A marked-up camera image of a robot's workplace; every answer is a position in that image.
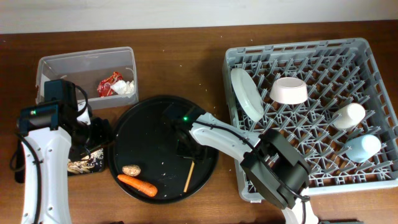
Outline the rice and food scraps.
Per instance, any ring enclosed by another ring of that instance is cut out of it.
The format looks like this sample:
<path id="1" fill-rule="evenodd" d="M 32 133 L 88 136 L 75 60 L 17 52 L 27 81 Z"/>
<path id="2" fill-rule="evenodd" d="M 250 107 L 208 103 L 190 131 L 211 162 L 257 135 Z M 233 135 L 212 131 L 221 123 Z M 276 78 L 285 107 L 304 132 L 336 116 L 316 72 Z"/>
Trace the rice and food scraps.
<path id="1" fill-rule="evenodd" d="M 80 161 L 68 160 L 67 166 L 68 176 L 102 172 L 104 171 L 104 150 L 92 152 L 90 156 L 85 156 Z"/>

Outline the wooden chopstick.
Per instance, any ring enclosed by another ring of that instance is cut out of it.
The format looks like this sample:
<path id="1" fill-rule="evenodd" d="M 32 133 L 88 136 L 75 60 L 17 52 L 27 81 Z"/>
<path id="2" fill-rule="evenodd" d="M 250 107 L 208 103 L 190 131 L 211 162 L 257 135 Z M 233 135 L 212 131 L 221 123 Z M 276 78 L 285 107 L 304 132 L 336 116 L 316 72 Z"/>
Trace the wooden chopstick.
<path id="1" fill-rule="evenodd" d="M 188 190 L 188 187 L 189 187 L 189 184 L 190 184 L 190 180 L 192 178 L 194 167 L 195 167 L 195 163 L 194 163 L 194 161 L 192 161 L 190 169 L 189 169 L 189 172 L 188 172 L 188 175 L 187 175 L 187 179 L 186 179 L 186 182 L 185 182 L 185 185 L 184 185 L 184 189 L 183 189 L 184 193 L 187 193 L 187 190 Z"/>

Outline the red snack wrapper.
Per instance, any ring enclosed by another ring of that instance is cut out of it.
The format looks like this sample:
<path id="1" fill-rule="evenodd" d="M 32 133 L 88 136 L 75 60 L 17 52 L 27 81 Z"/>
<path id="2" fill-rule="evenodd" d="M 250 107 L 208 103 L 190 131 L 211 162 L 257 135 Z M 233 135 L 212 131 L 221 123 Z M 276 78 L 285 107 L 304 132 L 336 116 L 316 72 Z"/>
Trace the red snack wrapper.
<path id="1" fill-rule="evenodd" d="M 100 83 L 97 87 L 97 92 L 98 92 L 99 97 L 113 95 L 114 90 L 111 88 L 111 86 L 122 79 L 123 79 L 123 76 L 119 72 L 113 72 L 113 74 L 110 77 L 100 81 Z"/>

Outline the brown mushroom piece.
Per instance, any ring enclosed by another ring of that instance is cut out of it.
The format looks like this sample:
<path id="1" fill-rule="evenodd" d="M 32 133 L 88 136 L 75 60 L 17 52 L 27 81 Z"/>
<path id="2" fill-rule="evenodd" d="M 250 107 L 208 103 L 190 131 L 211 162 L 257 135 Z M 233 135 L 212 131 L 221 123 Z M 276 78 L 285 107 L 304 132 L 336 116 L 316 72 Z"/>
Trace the brown mushroom piece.
<path id="1" fill-rule="evenodd" d="M 141 168 L 137 165 L 127 165 L 122 167 L 122 172 L 125 175 L 136 177 L 141 173 Z"/>

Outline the orange carrot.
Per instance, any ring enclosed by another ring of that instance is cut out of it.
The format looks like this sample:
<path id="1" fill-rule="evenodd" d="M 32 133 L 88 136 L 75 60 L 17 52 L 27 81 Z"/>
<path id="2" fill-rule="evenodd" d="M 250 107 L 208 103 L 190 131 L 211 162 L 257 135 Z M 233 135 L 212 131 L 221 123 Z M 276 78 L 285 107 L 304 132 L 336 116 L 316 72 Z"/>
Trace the orange carrot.
<path id="1" fill-rule="evenodd" d="M 135 177 L 131 177 L 126 174 L 119 174 L 117 176 L 118 180 L 121 182 L 134 187 L 136 190 L 141 191 L 142 193 L 146 194 L 147 196 L 154 197 L 158 193 L 157 187 L 145 182 L 143 180 L 139 180 Z"/>

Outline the white tissue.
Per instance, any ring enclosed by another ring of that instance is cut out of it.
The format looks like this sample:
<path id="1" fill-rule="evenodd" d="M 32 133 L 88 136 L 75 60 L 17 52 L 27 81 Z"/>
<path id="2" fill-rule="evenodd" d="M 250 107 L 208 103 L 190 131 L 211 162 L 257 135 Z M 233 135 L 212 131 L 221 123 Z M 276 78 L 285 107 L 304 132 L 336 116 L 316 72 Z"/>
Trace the white tissue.
<path id="1" fill-rule="evenodd" d="M 119 80 L 115 84 L 111 85 L 111 89 L 118 95 L 126 95 L 135 91 L 134 81 Z"/>

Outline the white bowl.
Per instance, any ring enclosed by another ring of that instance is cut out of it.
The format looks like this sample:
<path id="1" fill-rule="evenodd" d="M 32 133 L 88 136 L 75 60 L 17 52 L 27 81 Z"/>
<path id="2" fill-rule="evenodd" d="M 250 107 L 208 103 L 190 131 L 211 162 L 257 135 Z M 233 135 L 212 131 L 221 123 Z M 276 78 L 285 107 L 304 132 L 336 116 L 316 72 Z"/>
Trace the white bowl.
<path id="1" fill-rule="evenodd" d="M 306 83 L 298 78 L 277 79 L 271 88 L 270 98 L 278 103 L 297 105 L 308 100 Z"/>

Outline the white cup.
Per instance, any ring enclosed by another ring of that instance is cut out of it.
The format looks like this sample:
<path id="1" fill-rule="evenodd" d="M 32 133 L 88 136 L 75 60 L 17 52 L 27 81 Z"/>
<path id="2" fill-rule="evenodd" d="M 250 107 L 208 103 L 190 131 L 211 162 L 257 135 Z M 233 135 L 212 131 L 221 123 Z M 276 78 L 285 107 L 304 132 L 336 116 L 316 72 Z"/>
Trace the white cup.
<path id="1" fill-rule="evenodd" d="M 333 126 L 339 130 L 349 129 L 358 125 L 365 117 L 366 110 L 359 103 L 350 103 L 333 114 Z"/>

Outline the blue cup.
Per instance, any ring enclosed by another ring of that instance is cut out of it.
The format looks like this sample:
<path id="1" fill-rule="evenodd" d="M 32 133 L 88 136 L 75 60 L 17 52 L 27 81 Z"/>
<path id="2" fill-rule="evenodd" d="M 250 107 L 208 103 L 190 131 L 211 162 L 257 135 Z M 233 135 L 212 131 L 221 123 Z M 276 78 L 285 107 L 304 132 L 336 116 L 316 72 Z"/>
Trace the blue cup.
<path id="1" fill-rule="evenodd" d="M 351 161 L 363 163 L 381 150 L 381 141 L 374 135 L 366 134 L 350 139 L 345 146 L 350 148 L 346 155 Z"/>

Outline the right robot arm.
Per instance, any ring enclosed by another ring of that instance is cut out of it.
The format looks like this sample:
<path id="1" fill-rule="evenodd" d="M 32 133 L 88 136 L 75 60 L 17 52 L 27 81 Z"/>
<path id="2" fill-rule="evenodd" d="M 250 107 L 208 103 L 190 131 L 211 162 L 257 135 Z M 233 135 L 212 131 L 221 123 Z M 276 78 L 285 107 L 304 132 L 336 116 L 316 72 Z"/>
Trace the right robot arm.
<path id="1" fill-rule="evenodd" d="M 282 210 L 286 223 L 318 223 L 308 194 L 311 168 L 278 131 L 243 131 L 192 106 L 171 104 L 162 120 L 177 139 L 177 155 L 199 163 L 210 149 L 235 159 L 260 195 Z"/>

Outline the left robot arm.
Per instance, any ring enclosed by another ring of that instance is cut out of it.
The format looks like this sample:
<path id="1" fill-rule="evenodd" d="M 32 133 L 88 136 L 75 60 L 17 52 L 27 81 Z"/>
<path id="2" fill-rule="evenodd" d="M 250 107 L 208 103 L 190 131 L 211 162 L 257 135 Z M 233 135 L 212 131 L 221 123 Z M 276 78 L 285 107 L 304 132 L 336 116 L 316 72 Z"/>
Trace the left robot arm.
<path id="1" fill-rule="evenodd" d="M 16 134 L 24 152 L 22 223 L 71 223 L 68 162 L 113 141 L 107 119 L 92 115 L 88 100 L 78 102 L 80 86 L 64 79 L 44 84 L 44 102 L 21 110 Z"/>

